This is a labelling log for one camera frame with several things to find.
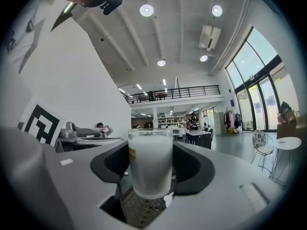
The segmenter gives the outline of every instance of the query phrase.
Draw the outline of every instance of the glass of milk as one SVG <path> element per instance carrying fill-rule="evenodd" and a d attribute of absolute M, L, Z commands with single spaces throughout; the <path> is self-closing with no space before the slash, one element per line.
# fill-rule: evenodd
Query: glass of milk
<path fill-rule="evenodd" d="M 128 131 L 129 158 L 135 193 L 146 199 L 169 193 L 173 165 L 173 130 L 168 128 Z"/>

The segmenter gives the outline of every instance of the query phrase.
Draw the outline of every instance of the white chair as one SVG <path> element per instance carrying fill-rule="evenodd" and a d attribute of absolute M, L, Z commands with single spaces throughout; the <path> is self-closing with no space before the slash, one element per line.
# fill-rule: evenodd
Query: white chair
<path fill-rule="evenodd" d="M 272 171 L 270 171 L 268 168 L 264 167 L 264 160 L 265 160 L 265 157 L 267 155 L 270 155 L 272 154 L 272 157 L 273 157 L 273 165 L 274 165 L 274 155 L 273 155 L 273 152 L 274 152 L 274 149 L 275 147 L 272 146 L 272 145 L 268 145 L 267 144 L 267 137 L 271 139 L 271 141 L 273 142 L 272 138 L 267 136 L 262 130 L 255 130 L 254 133 L 253 133 L 253 138 L 252 138 L 252 142 L 253 142 L 253 145 L 254 145 L 254 148 L 256 149 L 256 154 L 254 156 L 254 159 L 258 154 L 261 155 L 260 157 L 260 160 L 258 162 L 258 167 L 261 167 L 262 168 L 262 172 L 263 172 L 263 169 L 266 169 L 267 171 L 269 171 L 270 173 L 272 173 Z M 259 165 L 261 159 L 263 157 L 263 164 L 262 166 Z"/>

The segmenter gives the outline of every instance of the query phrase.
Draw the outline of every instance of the standing person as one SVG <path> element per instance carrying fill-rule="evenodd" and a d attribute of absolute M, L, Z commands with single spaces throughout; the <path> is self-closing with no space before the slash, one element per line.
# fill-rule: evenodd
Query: standing person
<path fill-rule="evenodd" d="M 113 132 L 113 129 L 109 125 L 104 126 L 103 123 L 98 123 L 97 129 L 99 130 L 101 134 L 100 137 L 102 138 L 107 138 Z"/>
<path fill-rule="evenodd" d="M 20 15 L 12 24 L 1 45 L 1 52 L 6 57 L 6 64 L 20 72 L 23 59 L 34 41 L 35 16 L 39 4 L 43 0 L 30 0 L 21 10 Z M 67 0 L 79 3 L 84 7 L 97 7 L 106 0 Z"/>
<path fill-rule="evenodd" d="M 191 130 L 198 130 L 198 123 L 199 123 L 199 120 L 198 118 L 195 116 L 195 113 L 192 113 L 191 114 L 191 117 L 189 118 L 188 122 L 190 123 L 191 125 Z"/>

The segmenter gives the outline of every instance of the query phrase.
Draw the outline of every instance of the yellow label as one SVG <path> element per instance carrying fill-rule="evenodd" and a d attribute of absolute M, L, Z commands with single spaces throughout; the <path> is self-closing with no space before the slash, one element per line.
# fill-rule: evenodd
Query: yellow label
<path fill-rule="evenodd" d="M 129 157 L 135 161 L 136 159 L 136 154 L 135 154 L 135 150 L 134 149 L 131 149 L 129 148 Z"/>

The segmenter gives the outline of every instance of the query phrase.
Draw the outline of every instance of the milk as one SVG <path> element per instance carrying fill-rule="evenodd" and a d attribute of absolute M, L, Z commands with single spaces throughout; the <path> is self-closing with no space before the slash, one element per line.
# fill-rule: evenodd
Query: milk
<path fill-rule="evenodd" d="M 158 199 L 168 194 L 172 178 L 172 138 L 135 136 L 129 140 L 129 154 L 135 193 L 146 199 Z"/>

